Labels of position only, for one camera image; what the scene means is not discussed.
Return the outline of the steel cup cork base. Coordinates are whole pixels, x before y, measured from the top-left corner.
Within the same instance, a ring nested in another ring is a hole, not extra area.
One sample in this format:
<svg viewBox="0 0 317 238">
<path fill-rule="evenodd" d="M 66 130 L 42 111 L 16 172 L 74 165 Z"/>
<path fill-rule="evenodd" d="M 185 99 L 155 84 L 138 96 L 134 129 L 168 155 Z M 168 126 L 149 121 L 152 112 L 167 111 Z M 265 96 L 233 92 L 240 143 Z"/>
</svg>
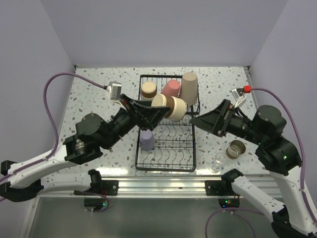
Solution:
<svg viewBox="0 0 317 238">
<path fill-rule="evenodd" d="M 141 86 L 141 100 L 152 101 L 157 95 L 157 85 L 154 82 L 147 81 Z"/>
</svg>

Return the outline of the purple plastic cup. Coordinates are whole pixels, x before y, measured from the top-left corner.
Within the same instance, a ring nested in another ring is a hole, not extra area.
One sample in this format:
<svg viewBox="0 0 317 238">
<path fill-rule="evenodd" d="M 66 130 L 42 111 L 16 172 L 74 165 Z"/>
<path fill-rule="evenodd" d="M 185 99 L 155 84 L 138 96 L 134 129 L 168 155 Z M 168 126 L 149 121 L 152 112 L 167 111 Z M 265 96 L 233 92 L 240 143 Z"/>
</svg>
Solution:
<svg viewBox="0 0 317 238">
<path fill-rule="evenodd" d="M 154 148 L 155 139 L 150 130 L 143 130 L 140 133 L 140 146 L 143 150 L 151 150 Z"/>
</svg>

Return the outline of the steel cup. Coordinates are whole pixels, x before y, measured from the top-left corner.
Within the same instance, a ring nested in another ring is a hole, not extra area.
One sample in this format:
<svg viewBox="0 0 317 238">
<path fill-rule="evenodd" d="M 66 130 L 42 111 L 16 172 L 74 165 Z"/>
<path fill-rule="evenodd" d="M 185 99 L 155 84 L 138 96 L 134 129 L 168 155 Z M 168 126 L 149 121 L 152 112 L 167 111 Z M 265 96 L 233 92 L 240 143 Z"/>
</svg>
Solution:
<svg viewBox="0 0 317 238">
<path fill-rule="evenodd" d="M 226 155 L 230 159 L 237 159 L 246 151 L 245 144 L 240 140 L 233 140 L 229 143 L 226 149 Z"/>
<path fill-rule="evenodd" d="M 164 94 L 157 94 L 153 98 L 151 106 L 169 107 L 170 110 L 164 117 L 171 121 L 181 121 L 187 112 L 187 104 L 184 100 Z"/>
</svg>

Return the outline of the clear glass cup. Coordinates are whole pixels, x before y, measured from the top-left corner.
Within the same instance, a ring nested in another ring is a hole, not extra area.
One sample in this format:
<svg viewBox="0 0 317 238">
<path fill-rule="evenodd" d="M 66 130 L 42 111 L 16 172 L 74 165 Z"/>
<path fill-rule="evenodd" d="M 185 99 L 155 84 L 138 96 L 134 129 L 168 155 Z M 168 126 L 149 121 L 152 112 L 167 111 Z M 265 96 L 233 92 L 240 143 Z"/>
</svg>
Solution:
<svg viewBox="0 0 317 238">
<path fill-rule="evenodd" d="M 211 170 L 214 173 L 218 173 L 221 170 L 221 168 L 223 167 L 223 165 L 225 164 L 225 162 L 226 162 L 226 154 L 217 153 L 212 160 Z"/>
</svg>

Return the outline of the red pink plastic cup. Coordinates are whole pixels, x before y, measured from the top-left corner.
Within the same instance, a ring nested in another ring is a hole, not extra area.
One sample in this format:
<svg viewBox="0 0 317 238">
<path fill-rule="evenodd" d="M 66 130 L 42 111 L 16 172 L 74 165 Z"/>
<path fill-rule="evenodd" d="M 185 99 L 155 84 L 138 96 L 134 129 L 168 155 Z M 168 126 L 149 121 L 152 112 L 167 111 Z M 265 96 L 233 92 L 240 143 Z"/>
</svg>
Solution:
<svg viewBox="0 0 317 238">
<path fill-rule="evenodd" d="M 178 97 L 180 91 L 180 82 L 177 80 L 170 80 L 163 87 L 161 93 L 167 96 Z"/>
</svg>

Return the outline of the beige plastic cup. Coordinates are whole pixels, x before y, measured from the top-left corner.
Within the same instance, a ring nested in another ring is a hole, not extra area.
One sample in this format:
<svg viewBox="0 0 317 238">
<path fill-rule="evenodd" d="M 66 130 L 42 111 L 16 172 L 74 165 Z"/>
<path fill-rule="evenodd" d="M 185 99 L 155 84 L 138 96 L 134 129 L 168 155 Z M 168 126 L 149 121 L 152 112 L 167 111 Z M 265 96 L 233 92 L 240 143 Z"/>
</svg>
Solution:
<svg viewBox="0 0 317 238">
<path fill-rule="evenodd" d="M 198 100 L 198 77 L 193 72 L 182 75 L 179 98 L 188 106 L 194 105 Z"/>
</svg>

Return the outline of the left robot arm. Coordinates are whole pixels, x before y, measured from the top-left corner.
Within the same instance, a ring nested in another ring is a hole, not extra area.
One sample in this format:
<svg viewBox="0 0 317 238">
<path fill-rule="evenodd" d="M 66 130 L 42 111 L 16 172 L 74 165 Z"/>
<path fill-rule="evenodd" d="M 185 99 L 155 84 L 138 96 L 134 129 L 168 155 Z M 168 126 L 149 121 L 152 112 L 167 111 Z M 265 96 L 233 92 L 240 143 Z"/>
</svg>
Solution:
<svg viewBox="0 0 317 238">
<path fill-rule="evenodd" d="M 168 106 L 152 107 L 150 102 L 135 101 L 120 95 L 120 109 L 110 120 L 90 113 L 76 123 L 76 133 L 51 152 L 25 162 L 3 161 L 1 197 L 12 202 L 33 199 L 40 194 L 74 190 L 99 194 L 103 188 L 100 172 L 89 170 L 79 175 L 63 175 L 59 171 L 86 164 L 111 149 L 135 126 L 153 130 L 170 111 Z"/>
</svg>

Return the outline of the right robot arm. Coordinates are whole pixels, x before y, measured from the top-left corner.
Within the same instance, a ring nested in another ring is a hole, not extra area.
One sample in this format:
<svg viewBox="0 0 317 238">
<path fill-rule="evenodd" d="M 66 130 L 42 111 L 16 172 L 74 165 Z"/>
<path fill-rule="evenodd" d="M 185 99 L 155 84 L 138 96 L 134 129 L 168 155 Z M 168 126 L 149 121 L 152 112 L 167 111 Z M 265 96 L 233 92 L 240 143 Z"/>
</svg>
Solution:
<svg viewBox="0 0 317 238">
<path fill-rule="evenodd" d="M 317 210 L 308 191 L 301 188 L 300 174 L 304 167 L 296 146 L 282 136 L 286 120 L 279 109 L 263 105 L 253 119 L 239 117 L 231 102 L 224 99 L 213 111 L 190 120 L 199 129 L 218 137 L 227 133 L 257 145 L 255 155 L 274 178 L 283 202 L 264 193 L 237 169 L 221 176 L 211 190 L 217 195 L 241 195 L 271 223 L 280 238 L 314 238 L 317 223 L 310 215 Z"/>
</svg>

